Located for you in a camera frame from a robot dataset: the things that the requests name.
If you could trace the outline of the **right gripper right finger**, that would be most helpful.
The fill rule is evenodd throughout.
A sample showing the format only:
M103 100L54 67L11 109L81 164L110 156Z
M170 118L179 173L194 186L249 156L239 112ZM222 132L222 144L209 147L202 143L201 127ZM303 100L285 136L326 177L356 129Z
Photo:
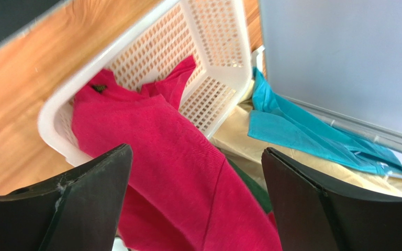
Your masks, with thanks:
M262 167L283 250L402 250L402 197L302 174L271 148Z

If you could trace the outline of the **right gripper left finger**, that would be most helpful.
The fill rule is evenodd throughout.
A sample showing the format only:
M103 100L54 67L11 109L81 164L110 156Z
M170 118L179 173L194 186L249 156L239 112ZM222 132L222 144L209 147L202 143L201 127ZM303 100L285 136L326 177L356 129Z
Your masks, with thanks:
M122 144L0 196L0 250L111 250L132 157Z

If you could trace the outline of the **red t-shirt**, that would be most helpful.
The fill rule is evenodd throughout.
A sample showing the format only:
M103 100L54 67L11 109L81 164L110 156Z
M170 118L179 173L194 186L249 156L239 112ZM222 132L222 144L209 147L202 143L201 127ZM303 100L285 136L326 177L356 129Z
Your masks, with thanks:
M75 94L72 131L81 151L98 157L123 143L133 151L119 234L135 250L281 250L273 219L179 113L195 68L189 56L139 92L104 69Z

